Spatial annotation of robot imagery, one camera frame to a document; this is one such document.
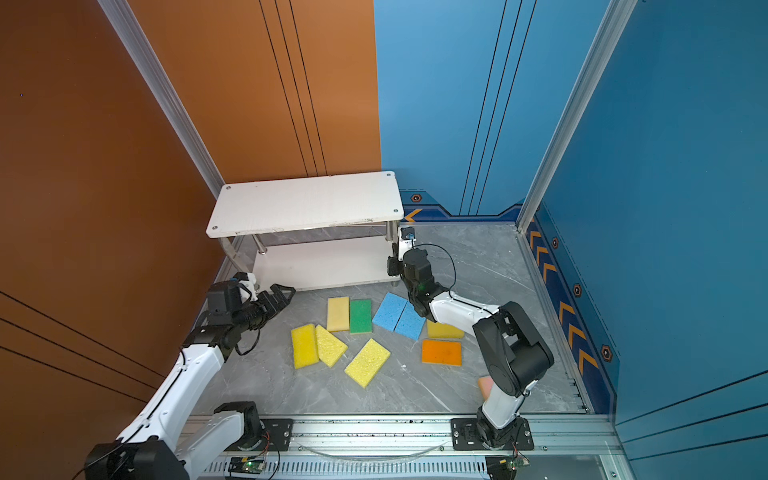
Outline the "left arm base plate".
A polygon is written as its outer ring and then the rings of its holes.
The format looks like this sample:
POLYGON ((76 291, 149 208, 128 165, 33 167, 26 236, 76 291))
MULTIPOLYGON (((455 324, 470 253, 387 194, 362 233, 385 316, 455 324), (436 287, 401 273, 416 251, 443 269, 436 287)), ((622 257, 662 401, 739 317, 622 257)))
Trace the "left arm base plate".
POLYGON ((247 439, 236 449, 249 454, 264 451, 287 452, 292 439, 294 420, 290 418, 272 418, 261 420, 262 430, 259 439, 247 439))

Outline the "white two-tier shelf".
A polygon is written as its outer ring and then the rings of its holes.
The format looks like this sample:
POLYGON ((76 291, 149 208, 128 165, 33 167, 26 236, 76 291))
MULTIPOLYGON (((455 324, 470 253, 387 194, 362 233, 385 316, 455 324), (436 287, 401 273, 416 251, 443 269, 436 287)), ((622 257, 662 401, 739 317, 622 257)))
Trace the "white two-tier shelf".
POLYGON ((299 291, 393 281, 404 208, 377 171, 222 187, 206 233, 261 288, 299 291))

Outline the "pale yellow sponge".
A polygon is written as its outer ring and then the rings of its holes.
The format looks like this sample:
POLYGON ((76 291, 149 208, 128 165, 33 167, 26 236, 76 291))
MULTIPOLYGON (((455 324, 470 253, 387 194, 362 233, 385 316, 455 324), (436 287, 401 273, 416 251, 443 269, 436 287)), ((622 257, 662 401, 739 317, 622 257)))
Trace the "pale yellow sponge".
POLYGON ((350 328, 350 298, 330 298, 327 303, 326 329, 330 332, 348 331, 350 328))

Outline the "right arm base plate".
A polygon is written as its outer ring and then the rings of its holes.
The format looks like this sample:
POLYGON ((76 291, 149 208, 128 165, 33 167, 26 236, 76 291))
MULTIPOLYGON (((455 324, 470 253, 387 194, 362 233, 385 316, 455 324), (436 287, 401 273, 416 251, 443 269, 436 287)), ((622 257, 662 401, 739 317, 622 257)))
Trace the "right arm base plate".
POLYGON ((484 418, 453 418, 450 428, 456 451, 535 449, 529 423, 520 416, 502 429, 496 429, 484 418))

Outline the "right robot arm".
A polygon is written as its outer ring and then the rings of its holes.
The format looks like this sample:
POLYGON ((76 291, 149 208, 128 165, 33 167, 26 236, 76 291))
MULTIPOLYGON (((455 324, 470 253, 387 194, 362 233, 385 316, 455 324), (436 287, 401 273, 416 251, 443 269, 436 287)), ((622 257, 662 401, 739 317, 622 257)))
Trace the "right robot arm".
POLYGON ((426 250, 410 248, 387 260, 387 271, 403 281, 416 313, 472 335, 492 386, 477 411, 476 439, 489 450, 531 451, 532 431, 521 409, 554 365, 554 355, 517 302, 474 303, 435 280, 426 250))

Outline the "bright yellow foam sponge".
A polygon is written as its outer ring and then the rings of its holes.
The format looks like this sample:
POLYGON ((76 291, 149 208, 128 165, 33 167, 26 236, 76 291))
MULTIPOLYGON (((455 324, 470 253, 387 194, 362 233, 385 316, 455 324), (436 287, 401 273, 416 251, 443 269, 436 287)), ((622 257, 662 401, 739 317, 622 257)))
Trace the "bright yellow foam sponge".
POLYGON ((316 326, 307 324, 291 330, 294 367, 301 369, 319 362, 316 326))

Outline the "yellow porous sponge large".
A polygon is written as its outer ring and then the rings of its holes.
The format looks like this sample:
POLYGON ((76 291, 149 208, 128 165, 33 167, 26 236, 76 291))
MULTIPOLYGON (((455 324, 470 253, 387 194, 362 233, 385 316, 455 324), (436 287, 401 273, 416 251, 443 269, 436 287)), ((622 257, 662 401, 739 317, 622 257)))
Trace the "yellow porous sponge large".
POLYGON ((391 352, 383 345, 370 339, 345 368, 345 374, 362 388, 367 388, 374 377, 390 358, 391 352))

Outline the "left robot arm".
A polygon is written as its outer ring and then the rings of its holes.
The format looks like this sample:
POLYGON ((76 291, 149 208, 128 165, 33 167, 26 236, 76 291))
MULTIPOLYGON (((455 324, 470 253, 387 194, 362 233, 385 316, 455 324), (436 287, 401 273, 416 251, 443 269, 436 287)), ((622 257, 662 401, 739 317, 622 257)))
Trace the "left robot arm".
POLYGON ((80 472, 86 479, 197 479, 223 453, 239 455, 235 473, 265 470, 270 453, 290 446, 290 419, 264 420, 252 401, 221 404, 187 439, 182 430, 210 381, 244 333, 260 332, 287 308, 295 288, 257 289, 244 273, 213 284, 206 308, 182 343, 179 358, 136 418, 111 443, 96 445, 80 472))

